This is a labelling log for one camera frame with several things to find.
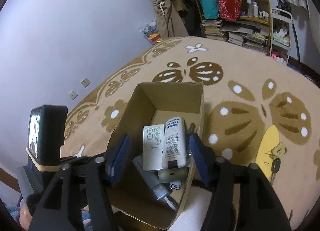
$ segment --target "red bag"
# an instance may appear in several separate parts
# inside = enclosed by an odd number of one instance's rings
[[[218,0],[219,15],[226,20],[237,20],[240,17],[242,0]]]

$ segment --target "cardboard box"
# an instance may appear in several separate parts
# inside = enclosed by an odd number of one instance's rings
[[[204,95],[202,83],[141,83],[135,88],[113,132],[108,148],[115,145],[123,133],[131,137],[132,149],[121,181],[108,189],[110,203],[129,216],[155,228],[167,230],[182,213],[195,172],[192,162],[188,178],[179,190],[170,195],[178,204],[177,212],[164,201],[157,201],[132,163],[142,154],[143,126],[165,124],[172,117],[181,116],[187,129],[195,124],[202,136],[204,124]]]

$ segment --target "teal bag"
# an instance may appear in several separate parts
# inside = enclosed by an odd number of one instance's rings
[[[217,19],[219,17],[218,0],[199,0],[204,18],[205,19]]]

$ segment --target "beige rug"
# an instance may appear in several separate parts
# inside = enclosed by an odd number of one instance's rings
[[[132,60],[69,113],[61,155],[104,152],[135,86],[150,81],[203,82],[203,142],[232,163],[255,161],[275,125],[287,153],[273,187],[298,227],[320,195],[320,90],[285,65],[226,42],[168,38]]]

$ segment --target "monitor screen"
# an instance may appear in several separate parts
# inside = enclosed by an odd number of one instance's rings
[[[38,134],[39,134],[40,115],[31,115],[29,125],[28,149],[35,158],[38,158]]]

